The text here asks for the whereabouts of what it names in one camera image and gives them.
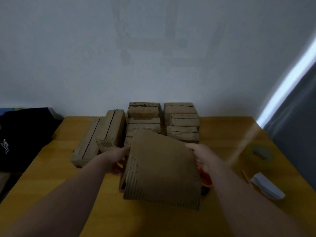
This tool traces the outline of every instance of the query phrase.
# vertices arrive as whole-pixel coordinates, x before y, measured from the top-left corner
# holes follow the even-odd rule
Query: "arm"
[[[121,174],[117,162],[128,154],[129,148],[115,148],[92,159],[75,176],[38,201],[2,236],[79,236],[104,175]]]
[[[243,182],[207,146],[186,146],[194,151],[197,165],[210,175],[235,236],[306,236],[288,215]]]

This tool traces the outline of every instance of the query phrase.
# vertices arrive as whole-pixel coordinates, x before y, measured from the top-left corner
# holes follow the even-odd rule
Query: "strip of light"
[[[280,86],[270,98],[268,104],[265,106],[263,112],[260,114],[259,118],[257,119],[257,123],[261,128],[263,128],[268,123],[286,97],[307,73],[307,71],[312,67],[315,61],[316,37],[308,47],[307,51],[286,75]]]

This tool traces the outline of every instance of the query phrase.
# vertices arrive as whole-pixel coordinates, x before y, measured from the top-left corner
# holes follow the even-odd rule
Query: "yellow wooden table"
[[[84,137],[90,117],[67,117],[0,205],[0,231],[48,192],[73,176],[72,151]],[[239,157],[252,142],[268,147],[274,166],[262,173],[287,196],[275,204],[303,230],[316,236],[316,194],[250,117],[201,118],[200,142],[241,176],[255,174]],[[81,236],[231,236],[214,190],[202,197],[200,211],[123,200],[119,177],[106,175]]]

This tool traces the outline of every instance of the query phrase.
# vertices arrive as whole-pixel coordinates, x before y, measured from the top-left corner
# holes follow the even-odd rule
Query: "person's right arm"
[[[212,179],[224,215],[235,236],[307,236],[267,198],[242,181],[207,146],[188,143],[196,161]]]

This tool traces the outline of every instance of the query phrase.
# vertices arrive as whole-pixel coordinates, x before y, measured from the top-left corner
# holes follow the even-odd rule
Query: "person's left arm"
[[[15,221],[4,236],[79,236],[90,215],[104,175],[120,175],[117,165],[130,147],[115,148],[92,159]]]

